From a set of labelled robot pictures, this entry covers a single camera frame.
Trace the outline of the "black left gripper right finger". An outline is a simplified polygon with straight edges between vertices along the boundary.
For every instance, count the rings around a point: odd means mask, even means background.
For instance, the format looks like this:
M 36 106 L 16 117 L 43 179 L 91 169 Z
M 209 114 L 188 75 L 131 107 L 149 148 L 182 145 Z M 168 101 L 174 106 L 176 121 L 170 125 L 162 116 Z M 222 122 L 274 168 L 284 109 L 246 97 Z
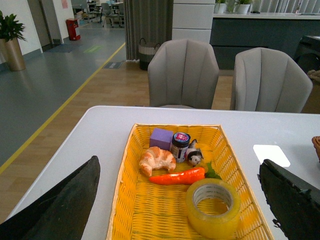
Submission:
M 265 159 L 258 179 L 279 227 L 289 240 L 320 238 L 320 190 L 285 168 Z

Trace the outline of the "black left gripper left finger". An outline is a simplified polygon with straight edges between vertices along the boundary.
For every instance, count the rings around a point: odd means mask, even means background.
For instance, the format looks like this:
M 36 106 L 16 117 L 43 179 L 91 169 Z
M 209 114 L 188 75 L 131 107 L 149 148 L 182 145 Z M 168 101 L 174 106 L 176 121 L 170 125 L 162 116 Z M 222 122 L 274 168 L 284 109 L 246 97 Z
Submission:
M 0 225 L 2 240 L 80 240 L 100 180 L 97 156 Z

